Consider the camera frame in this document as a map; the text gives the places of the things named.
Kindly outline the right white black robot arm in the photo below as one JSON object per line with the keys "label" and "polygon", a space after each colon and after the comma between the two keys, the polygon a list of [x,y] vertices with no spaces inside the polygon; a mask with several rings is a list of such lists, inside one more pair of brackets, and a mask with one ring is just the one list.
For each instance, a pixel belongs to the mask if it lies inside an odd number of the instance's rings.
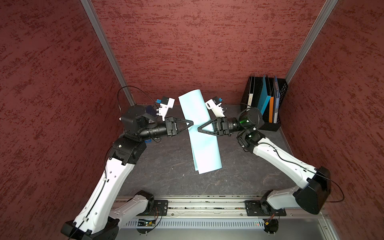
{"label": "right white black robot arm", "polygon": [[301,208],[317,215],[331,194],[331,172],[325,167],[306,164],[282,150],[260,132],[263,125],[261,112],[257,108],[248,108],[237,118],[210,120],[199,126],[198,132],[217,137],[237,133],[237,141],[243,150],[268,161],[296,184],[285,190],[269,190],[263,195],[260,205],[266,215],[286,208]]}

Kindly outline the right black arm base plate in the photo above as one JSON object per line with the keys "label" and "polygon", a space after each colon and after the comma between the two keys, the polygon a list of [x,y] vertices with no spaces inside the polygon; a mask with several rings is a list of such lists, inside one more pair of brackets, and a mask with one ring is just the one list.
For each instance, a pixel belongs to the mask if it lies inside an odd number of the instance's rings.
{"label": "right black arm base plate", "polygon": [[244,201],[248,217],[285,217],[285,209],[274,209],[266,201]]}

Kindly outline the light blue rectangular paper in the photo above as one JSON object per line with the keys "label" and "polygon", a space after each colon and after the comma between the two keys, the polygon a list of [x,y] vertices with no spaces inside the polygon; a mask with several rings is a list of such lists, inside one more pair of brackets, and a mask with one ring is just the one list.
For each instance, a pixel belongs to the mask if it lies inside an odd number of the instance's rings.
{"label": "light blue rectangular paper", "polygon": [[198,127],[211,120],[200,90],[190,91],[179,97],[186,120],[192,121],[188,128],[195,170],[205,174],[222,168],[219,144],[216,136],[200,133]]}

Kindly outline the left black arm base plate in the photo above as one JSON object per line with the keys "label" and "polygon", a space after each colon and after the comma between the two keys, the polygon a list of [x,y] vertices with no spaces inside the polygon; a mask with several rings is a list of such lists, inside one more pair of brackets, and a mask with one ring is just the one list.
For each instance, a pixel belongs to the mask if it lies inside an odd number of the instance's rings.
{"label": "left black arm base plate", "polygon": [[141,214],[142,216],[166,216],[168,213],[168,200],[153,200],[149,201],[146,210]]}

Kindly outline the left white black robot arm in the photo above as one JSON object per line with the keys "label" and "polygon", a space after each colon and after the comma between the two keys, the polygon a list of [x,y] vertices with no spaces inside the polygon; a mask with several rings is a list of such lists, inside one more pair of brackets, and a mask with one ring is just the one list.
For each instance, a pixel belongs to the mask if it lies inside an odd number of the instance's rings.
{"label": "left white black robot arm", "polygon": [[144,106],[131,106],[122,116],[124,132],[106,154],[104,172],[88,202],[61,233],[74,240],[114,240],[120,226],[133,217],[151,213],[154,195],[139,191],[120,208],[112,211],[115,199],[128,175],[145,151],[146,140],[173,137],[193,126],[193,121],[164,117],[162,122],[147,113]]}

